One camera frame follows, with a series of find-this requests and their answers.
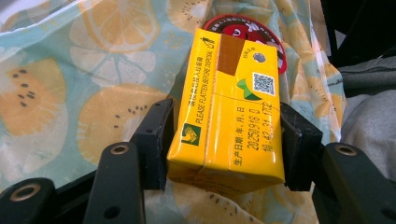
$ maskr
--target metal rivet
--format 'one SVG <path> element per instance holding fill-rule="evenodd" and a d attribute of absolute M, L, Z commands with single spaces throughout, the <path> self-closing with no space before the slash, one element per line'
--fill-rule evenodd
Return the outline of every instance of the metal rivet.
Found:
<path fill-rule="evenodd" d="M 337 150 L 339 153 L 344 154 L 346 156 L 356 156 L 356 155 L 358 155 L 358 152 L 356 152 L 355 149 L 350 148 L 350 147 L 336 146 L 335 150 Z"/>
<path fill-rule="evenodd" d="M 111 154 L 114 155 L 121 155 L 124 154 L 125 152 L 127 152 L 129 150 L 129 148 L 127 146 L 115 146 L 113 148 L 110 149 Z"/>
<path fill-rule="evenodd" d="M 258 63 L 263 63 L 265 62 L 265 56 L 261 53 L 255 53 L 253 54 L 253 58 L 256 62 Z"/>
<path fill-rule="evenodd" d="M 15 190 L 9 199 L 12 202 L 21 202 L 35 196 L 40 189 L 38 184 L 28 184 Z"/>

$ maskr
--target fabric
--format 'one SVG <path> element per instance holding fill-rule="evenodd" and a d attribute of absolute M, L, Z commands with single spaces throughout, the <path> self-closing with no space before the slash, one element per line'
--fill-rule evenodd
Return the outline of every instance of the fabric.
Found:
<path fill-rule="evenodd" d="M 396 181 L 396 91 L 347 101 L 341 142 L 361 149 L 384 177 Z"/>
<path fill-rule="evenodd" d="M 151 104 L 172 97 L 179 105 L 195 28 L 226 13 L 281 39 L 289 65 L 281 100 L 323 131 L 324 144 L 341 137 L 341 75 L 320 48 L 307 0 L 45 4 L 0 34 L 0 189 L 37 176 L 60 187 L 94 170 L 107 145 L 130 139 Z M 29 17 L 40 12 L 42 20 Z M 310 192 L 283 185 L 228 199 L 168 181 L 145 197 L 148 223 L 317 222 Z"/>
<path fill-rule="evenodd" d="M 352 95 L 396 89 L 396 56 L 338 68 L 344 89 Z"/>

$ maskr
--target qr code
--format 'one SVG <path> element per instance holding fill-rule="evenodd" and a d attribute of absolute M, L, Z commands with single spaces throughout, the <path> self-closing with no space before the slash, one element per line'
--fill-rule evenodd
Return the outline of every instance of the qr code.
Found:
<path fill-rule="evenodd" d="M 275 95 L 275 80 L 273 77 L 253 73 L 253 90 Z"/>

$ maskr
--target red circle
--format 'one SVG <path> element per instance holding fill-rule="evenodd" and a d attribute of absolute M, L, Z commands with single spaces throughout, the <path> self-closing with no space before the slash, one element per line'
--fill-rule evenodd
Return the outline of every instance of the red circle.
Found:
<path fill-rule="evenodd" d="M 222 23 L 221 25 L 219 25 L 219 22 L 221 20 L 223 21 L 223 23 L 228 22 L 228 24 Z M 248 26 L 248 24 L 244 23 L 243 21 L 247 21 L 249 24 L 252 24 L 252 26 L 254 26 L 253 24 L 255 24 L 259 30 L 254 30 L 254 32 L 250 31 L 250 26 Z M 204 29 L 219 34 L 233 35 L 246 40 L 261 42 L 265 45 L 276 47 L 277 58 L 280 62 L 280 64 L 278 64 L 279 74 L 284 73 L 287 69 L 286 52 L 283 49 L 281 42 L 268 27 L 258 21 L 255 21 L 245 16 L 226 14 L 217 16 L 209 20 L 205 24 Z"/>

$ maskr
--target green logo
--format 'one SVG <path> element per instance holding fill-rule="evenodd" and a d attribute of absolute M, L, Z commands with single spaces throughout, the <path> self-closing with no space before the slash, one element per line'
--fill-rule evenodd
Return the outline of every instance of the green logo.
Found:
<path fill-rule="evenodd" d="M 251 100 L 251 101 L 258 101 L 261 98 L 258 97 L 257 95 L 255 95 L 253 92 L 251 92 L 251 90 L 248 88 L 247 86 L 247 82 L 245 81 L 245 79 L 240 80 L 237 84 L 237 87 L 241 88 L 242 90 L 244 90 L 244 98 L 246 100 Z"/>
<path fill-rule="evenodd" d="M 185 123 L 183 132 L 181 133 L 181 142 L 190 145 L 198 146 L 199 137 L 201 135 L 201 128 L 192 124 Z"/>
<path fill-rule="evenodd" d="M 202 39 L 202 41 L 204 41 L 207 48 L 213 49 L 215 47 L 215 41 L 213 41 L 209 38 L 206 38 L 206 37 L 202 37 L 201 39 Z"/>

